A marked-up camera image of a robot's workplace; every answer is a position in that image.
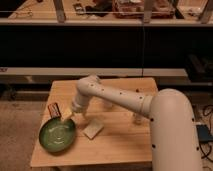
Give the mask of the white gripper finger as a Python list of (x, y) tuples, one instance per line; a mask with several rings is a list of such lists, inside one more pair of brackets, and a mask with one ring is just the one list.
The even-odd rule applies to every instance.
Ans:
[(82, 118), (85, 123), (88, 123), (88, 117), (85, 113), (82, 114)]

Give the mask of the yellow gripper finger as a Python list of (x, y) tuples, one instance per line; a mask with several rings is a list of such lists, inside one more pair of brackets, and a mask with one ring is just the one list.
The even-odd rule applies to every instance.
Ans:
[(70, 108), (67, 108), (61, 115), (61, 121), (65, 122), (73, 116), (73, 111)]

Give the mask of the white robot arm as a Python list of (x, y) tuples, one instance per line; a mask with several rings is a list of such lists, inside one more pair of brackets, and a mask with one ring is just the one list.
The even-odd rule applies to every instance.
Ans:
[(203, 171), (196, 121), (189, 99), (175, 89), (145, 95), (105, 86), (96, 75), (76, 83), (73, 113), (85, 113), (92, 97), (150, 120), (153, 171)]

